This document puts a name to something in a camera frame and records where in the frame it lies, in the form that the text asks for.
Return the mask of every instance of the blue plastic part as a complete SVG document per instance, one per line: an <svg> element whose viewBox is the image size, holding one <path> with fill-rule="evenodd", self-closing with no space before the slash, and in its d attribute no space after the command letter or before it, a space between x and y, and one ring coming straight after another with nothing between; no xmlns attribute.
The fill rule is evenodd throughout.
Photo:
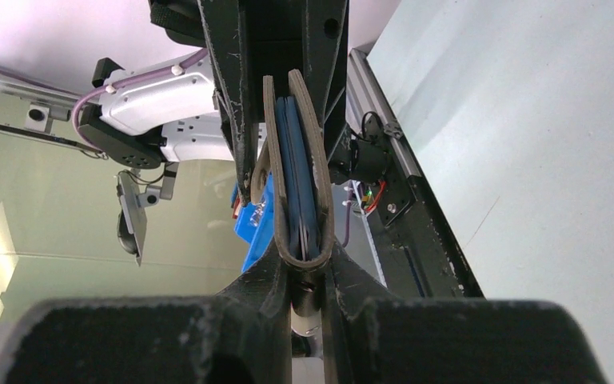
<svg viewBox="0 0 614 384"><path fill-rule="evenodd" d="M311 260L319 255L317 212L311 167L307 159L295 97L277 99L276 117L286 197L291 213L288 216L289 252L298 260L302 260L301 248L304 247L306 260ZM301 226L306 236L304 239L300 232Z"/></svg>
<svg viewBox="0 0 614 384"><path fill-rule="evenodd" d="M267 246L274 237L274 184L272 175L267 178L265 192L262 194L264 209L261 215L256 214L257 206L249 204L241 210L237 218L234 231L240 238L250 243L248 254L241 267L241 272L246 272L257 260L259 260Z"/></svg>
<svg viewBox="0 0 614 384"><path fill-rule="evenodd" d="M229 203L232 205L232 208L234 208L234 202L237 200L238 195L239 195L239 182L235 182L234 190L232 191L232 196L229 197Z"/></svg>
<svg viewBox="0 0 614 384"><path fill-rule="evenodd" d="M253 236L257 227L252 224L253 214L255 213L255 205L248 203L247 206L241 208L237 223L234 225L234 232L244 239L245 242L252 242Z"/></svg>

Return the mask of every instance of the black cable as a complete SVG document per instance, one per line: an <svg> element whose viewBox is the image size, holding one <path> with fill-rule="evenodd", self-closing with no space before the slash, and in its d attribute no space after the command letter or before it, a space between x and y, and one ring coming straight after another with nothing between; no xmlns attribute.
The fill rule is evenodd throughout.
<svg viewBox="0 0 614 384"><path fill-rule="evenodd" d="M356 132L352 127L349 127L349 132L356 136L359 140L367 142L368 140L366 140L365 138L363 138L358 132Z"/></svg>
<svg viewBox="0 0 614 384"><path fill-rule="evenodd" d="M107 156L104 152L102 154L89 154L84 150L79 150L84 156L87 158L92 158L93 160L109 160L109 156Z"/></svg>
<svg viewBox="0 0 614 384"><path fill-rule="evenodd" d="M129 170L122 170L122 172L126 172L126 174L128 174L128 176L132 178L133 181L139 186L151 186L154 183L160 182L165 177L165 169L168 168L168 166L170 166L171 164L173 163L167 162L165 166L163 167L163 173L161 174L161 176L159 176L158 178L155 178L152 181L147 181L144 178L140 178L139 176L137 176L136 174L134 174L133 172Z"/></svg>
<svg viewBox="0 0 614 384"><path fill-rule="evenodd" d="M8 129L8 130L13 130L13 131L21 131L20 132L8 132L8 131L4 131L2 129ZM55 136L53 136L52 134L43 134L43 133L39 133L39 132L26 132L26 130L22 130L20 128L15 128L12 126L4 126L0 124L0 134L7 136L9 138L21 138L30 142L38 142L40 144L48 144L51 146L57 146L60 148L64 148L67 150L79 150L81 152L85 151L82 149L79 149L78 146L73 146L72 144L78 145L79 143L71 141L71 140L67 140L64 138L58 138L60 140L64 140L66 142L54 142L54 141L50 141L50 139L55 138ZM40 134L41 136L46 136L45 138L32 138L32 137L27 137L26 134ZM108 160L109 158L107 157L106 154L102 154L102 156L100 157L104 160Z"/></svg>
<svg viewBox="0 0 614 384"><path fill-rule="evenodd" d="M370 111L366 112L363 116L361 116L361 137L364 138L364 140L366 140L366 141L370 141L370 140L366 139L366 136L368 136L366 134L366 118L369 115L373 116L373 118L375 119L375 122L380 127L380 129L381 130L383 129L382 119L380 118L380 115L377 114L377 112L374 111L374 110L370 110Z"/></svg>

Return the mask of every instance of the purple cable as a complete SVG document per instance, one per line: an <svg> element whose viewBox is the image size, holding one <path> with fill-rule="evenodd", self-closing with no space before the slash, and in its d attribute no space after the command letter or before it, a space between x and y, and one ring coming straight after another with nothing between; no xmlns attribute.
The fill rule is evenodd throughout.
<svg viewBox="0 0 614 384"><path fill-rule="evenodd" d="M354 196L354 183L348 184L349 193L347 194L347 204L345 208L345 240L342 242L342 247L345 248L349 244L349 217L352 216L352 196Z"/></svg>
<svg viewBox="0 0 614 384"><path fill-rule="evenodd" d="M188 58L186 58L185 60L183 60L182 62L180 62L178 65L183 69L186 70L187 68L190 68L191 66L193 66L194 64L196 64L197 62L200 62L203 58L206 57L206 55L208 55L208 50L206 48L202 48L200 50L197 51L197 53L189 56ZM119 88L123 88L125 86L132 86L135 84L138 84L140 82L147 82L149 80L154 80L156 78L162 78L164 76L167 75L173 75L173 73L171 72L171 68L172 66L165 66L163 68L159 68L157 70L151 70L149 72L145 72L144 74L136 74L133 77L130 78L124 78L122 80L119 80L115 83L112 83L111 86L114 87L114 89L118 90ZM81 131L79 131L79 114L81 114L81 109L83 108L83 106L90 101L90 99L102 94L106 92L106 88L104 86L95 88L94 90L91 90L90 93L84 95L83 97L79 98L78 101L76 102L76 104L74 104L74 108L72 108L72 126L74 126L74 131L76 131L76 133L78 134L78 136L80 138L83 139L83 141L85 141L89 146L92 146L93 148L95 148L96 150L101 150L100 148L97 148L95 145L93 145L92 142L90 142L90 140L88 140L85 136L83 136L83 134L81 133Z"/></svg>

